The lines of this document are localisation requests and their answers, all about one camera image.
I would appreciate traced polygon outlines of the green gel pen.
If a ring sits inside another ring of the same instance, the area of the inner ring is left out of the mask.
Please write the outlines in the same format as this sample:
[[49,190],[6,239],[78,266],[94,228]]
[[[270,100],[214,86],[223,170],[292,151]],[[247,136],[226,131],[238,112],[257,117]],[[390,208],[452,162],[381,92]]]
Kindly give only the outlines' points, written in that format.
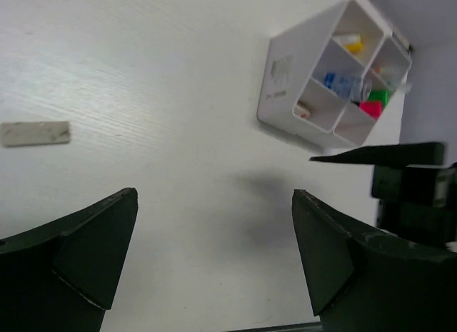
[[389,86],[388,91],[391,94],[395,94],[397,92],[401,92],[404,94],[407,94],[408,92],[411,91],[412,88],[412,83],[411,82],[401,82],[396,86]]

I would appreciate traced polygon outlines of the red gel pen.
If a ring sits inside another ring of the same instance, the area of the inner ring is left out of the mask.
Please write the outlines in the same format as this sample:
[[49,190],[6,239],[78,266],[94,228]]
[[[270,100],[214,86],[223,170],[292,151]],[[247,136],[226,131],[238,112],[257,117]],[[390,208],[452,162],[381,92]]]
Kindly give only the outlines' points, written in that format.
[[373,71],[380,76],[387,76],[392,74],[395,69],[390,66],[374,66]]

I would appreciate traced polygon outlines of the clear blue pen pack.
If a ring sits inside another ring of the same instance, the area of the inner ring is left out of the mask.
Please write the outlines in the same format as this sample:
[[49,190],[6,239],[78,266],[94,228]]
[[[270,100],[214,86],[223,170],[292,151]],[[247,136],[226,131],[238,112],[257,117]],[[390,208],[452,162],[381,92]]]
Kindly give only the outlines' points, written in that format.
[[367,100],[372,89],[372,83],[360,76],[332,71],[321,76],[321,83],[342,99],[355,102]]

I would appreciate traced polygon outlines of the pink black highlighter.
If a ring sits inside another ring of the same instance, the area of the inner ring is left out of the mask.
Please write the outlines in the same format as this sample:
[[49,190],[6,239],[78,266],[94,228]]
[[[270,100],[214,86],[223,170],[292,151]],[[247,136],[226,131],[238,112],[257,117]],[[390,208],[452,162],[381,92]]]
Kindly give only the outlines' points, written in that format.
[[361,101],[358,106],[360,110],[364,111],[375,120],[379,119],[383,111],[383,106],[380,101]]

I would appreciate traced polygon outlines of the white boxed eraser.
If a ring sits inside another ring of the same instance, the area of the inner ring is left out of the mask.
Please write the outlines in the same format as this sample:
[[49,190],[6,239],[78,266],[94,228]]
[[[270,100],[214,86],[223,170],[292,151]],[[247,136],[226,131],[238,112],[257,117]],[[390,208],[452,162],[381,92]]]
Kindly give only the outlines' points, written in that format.
[[298,101],[293,108],[293,114],[306,120],[311,116],[311,111],[304,102]]

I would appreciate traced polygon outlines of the grey white eraser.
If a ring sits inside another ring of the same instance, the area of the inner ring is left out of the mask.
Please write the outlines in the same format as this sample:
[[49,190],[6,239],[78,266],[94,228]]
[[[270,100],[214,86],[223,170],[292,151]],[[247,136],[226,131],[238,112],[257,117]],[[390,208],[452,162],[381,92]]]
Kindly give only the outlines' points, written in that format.
[[68,121],[19,121],[1,123],[1,145],[6,148],[69,144]]

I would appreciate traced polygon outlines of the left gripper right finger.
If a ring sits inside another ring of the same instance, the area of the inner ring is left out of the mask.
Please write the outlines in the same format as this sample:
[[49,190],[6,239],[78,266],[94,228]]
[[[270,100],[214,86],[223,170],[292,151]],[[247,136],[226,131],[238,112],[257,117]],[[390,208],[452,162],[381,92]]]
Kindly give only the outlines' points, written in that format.
[[407,241],[296,190],[292,219],[325,331],[454,331],[456,254]]

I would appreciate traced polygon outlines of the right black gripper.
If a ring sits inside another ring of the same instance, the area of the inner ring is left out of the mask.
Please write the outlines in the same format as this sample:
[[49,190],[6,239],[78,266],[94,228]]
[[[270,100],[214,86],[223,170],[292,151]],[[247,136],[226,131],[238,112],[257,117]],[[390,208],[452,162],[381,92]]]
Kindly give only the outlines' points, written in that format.
[[436,167],[443,165],[445,153],[445,144],[425,142],[363,146],[309,161],[374,165],[376,227],[415,243],[446,245],[456,241],[456,165]]

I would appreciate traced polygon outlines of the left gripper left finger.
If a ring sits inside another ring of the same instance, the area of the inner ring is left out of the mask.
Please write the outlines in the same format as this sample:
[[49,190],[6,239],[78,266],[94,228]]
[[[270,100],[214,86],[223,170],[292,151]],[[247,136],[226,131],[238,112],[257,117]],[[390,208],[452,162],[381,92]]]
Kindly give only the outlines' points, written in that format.
[[124,188],[1,240],[1,330],[99,331],[137,213],[137,190]]

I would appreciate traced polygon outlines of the green black highlighter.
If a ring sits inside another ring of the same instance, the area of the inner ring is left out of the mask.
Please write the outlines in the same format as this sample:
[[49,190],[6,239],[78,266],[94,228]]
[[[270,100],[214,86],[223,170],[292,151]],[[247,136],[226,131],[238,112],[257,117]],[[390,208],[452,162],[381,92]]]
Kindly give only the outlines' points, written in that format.
[[379,90],[372,90],[368,96],[369,101],[380,101],[382,103],[382,106],[385,107],[388,104],[388,101],[390,99],[390,91],[385,90],[385,89],[379,89]]

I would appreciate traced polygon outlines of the yellow capped white marker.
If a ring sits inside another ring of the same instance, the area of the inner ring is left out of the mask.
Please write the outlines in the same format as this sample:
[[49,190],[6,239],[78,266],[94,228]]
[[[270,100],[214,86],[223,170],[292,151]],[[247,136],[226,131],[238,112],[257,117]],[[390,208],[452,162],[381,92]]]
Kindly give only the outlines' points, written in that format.
[[347,43],[347,44],[344,44],[343,46],[348,52],[350,52],[352,54],[359,54],[364,50],[364,45],[361,40]]

